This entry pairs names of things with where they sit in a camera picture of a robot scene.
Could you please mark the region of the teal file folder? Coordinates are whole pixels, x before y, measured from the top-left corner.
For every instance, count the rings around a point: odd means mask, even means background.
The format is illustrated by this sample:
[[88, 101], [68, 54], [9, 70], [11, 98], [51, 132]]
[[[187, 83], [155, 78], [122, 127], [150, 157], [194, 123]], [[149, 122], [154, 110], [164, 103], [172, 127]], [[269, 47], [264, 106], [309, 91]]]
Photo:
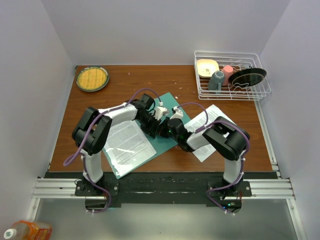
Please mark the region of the teal file folder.
[[[155, 103], [158, 104], [159, 101], [162, 101], [161, 99], [157, 98], [154, 99]], [[165, 119], [166, 116], [163, 116], [161, 118], [161, 122]], [[159, 135], [156, 134], [155, 138], [151, 138], [150, 136], [146, 135], [147, 139], [149, 140], [149, 142], [151, 143], [151, 145], [154, 147], [154, 149], [156, 150], [156, 154], [150, 158], [147, 162], [149, 162], [150, 160], [158, 157], [159, 155], [165, 153], [166, 151], [170, 150], [171, 148], [175, 147], [177, 144], [176, 142], [174, 142], [172, 139], [169, 138], [163, 138], [160, 137]]]

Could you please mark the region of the printed paper sheet top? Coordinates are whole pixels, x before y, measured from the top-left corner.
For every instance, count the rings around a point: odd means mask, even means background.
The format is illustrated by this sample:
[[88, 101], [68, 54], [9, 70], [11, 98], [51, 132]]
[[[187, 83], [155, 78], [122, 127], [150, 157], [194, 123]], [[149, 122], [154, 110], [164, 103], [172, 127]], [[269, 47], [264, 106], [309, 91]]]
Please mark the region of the printed paper sheet top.
[[142, 166], [157, 153], [135, 121], [112, 126], [103, 152], [117, 179]]

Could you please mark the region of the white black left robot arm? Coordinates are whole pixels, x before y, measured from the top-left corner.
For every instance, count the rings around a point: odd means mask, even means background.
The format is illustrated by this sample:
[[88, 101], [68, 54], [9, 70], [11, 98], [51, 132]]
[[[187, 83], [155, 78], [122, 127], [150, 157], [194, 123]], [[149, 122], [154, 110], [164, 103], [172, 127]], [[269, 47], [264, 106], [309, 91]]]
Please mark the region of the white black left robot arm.
[[140, 99], [130, 99], [118, 106], [99, 111], [88, 107], [72, 132], [77, 151], [68, 157], [63, 165], [66, 167], [81, 156], [83, 177], [88, 181], [86, 191], [92, 196], [99, 196], [104, 190], [100, 181], [103, 176], [101, 151], [107, 141], [111, 127], [126, 121], [138, 121], [142, 131], [153, 139], [161, 118], [168, 113], [164, 103], [143, 94]]

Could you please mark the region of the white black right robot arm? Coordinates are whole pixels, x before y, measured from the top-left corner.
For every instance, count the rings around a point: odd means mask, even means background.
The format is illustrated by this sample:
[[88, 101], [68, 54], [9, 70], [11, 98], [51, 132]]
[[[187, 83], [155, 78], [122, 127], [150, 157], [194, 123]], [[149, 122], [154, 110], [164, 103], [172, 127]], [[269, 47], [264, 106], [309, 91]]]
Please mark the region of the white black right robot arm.
[[250, 150], [250, 135], [243, 128], [219, 116], [200, 132], [191, 132], [181, 119], [166, 117], [156, 134], [174, 140], [185, 152], [212, 146], [224, 158], [223, 192], [233, 197], [241, 190], [245, 155]]

